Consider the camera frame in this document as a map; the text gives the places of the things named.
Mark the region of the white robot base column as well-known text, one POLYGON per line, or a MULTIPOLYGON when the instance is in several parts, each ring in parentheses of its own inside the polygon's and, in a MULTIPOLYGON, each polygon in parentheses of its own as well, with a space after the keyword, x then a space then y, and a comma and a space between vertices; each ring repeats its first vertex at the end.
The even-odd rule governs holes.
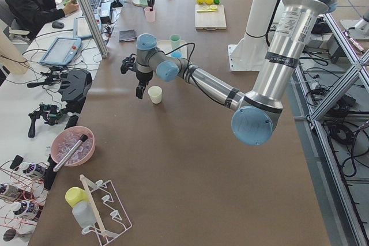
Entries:
POLYGON ((228 46, 231 71, 259 71, 268 51, 266 36, 280 0, 253 0, 244 37, 228 46))

